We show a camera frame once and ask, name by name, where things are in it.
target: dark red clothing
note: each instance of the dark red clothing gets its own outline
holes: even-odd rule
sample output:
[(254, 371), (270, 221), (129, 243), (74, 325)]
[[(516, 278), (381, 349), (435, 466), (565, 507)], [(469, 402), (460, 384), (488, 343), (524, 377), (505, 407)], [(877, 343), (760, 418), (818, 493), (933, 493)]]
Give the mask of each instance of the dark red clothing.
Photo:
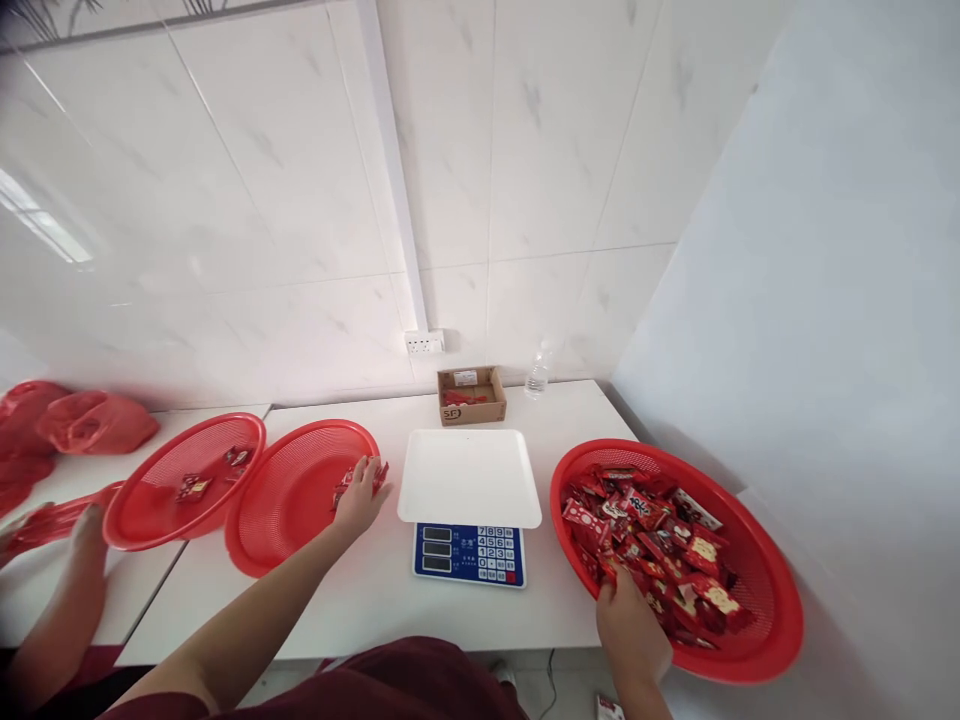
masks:
[[(131, 700), (102, 720), (199, 720), (206, 706), (186, 693)], [(217, 717), (527, 720), (514, 697), (456, 645), (406, 638), (352, 657), (262, 705)]]

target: white wall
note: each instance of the white wall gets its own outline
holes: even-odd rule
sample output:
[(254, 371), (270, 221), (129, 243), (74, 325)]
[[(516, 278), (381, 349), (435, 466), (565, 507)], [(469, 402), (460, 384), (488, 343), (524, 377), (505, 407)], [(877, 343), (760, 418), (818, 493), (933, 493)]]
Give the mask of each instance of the white wall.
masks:
[(802, 0), (614, 375), (795, 564), (768, 710), (960, 708), (958, 30), (956, 2)]
[[(229, 8), (248, 2), (230, 0)], [(606, 378), (793, 0), (381, 0), (431, 324), (413, 328), (351, 2), (0, 58), (0, 169), (82, 246), (0, 208), (0, 385), (154, 407), (429, 390), (438, 366)], [(72, 4), (48, 3), (57, 32)], [(75, 34), (180, 22), (104, 3)]]

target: electrical outlet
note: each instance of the electrical outlet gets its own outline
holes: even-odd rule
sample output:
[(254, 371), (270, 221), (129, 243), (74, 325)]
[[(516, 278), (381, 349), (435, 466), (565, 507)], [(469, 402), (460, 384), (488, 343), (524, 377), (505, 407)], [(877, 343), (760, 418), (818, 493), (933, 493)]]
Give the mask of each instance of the electrical outlet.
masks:
[(412, 330), (403, 334), (407, 341), (407, 354), (433, 355), (443, 352), (443, 330)]

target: cardboard box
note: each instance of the cardboard box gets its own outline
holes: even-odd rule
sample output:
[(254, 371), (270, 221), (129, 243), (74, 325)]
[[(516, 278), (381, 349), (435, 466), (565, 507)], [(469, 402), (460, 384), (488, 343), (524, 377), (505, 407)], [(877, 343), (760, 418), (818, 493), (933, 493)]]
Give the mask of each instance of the cardboard box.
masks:
[[(467, 397), (486, 396), (487, 402), (444, 407), (444, 390), (456, 390)], [(437, 373), (437, 396), (440, 403), (440, 422), (444, 427), (502, 422), (507, 416), (507, 398), (500, 383), (500, 371), (495, 365), (441, 370)]]

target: scale display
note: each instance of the scale display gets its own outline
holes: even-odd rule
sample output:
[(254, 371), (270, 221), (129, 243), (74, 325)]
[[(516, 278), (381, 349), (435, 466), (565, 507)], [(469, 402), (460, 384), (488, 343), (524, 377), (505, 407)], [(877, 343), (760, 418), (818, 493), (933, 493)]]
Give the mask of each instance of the scale display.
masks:
[(417, 523), (413, 572), (519, 589), (527, 584), (520, 528)]

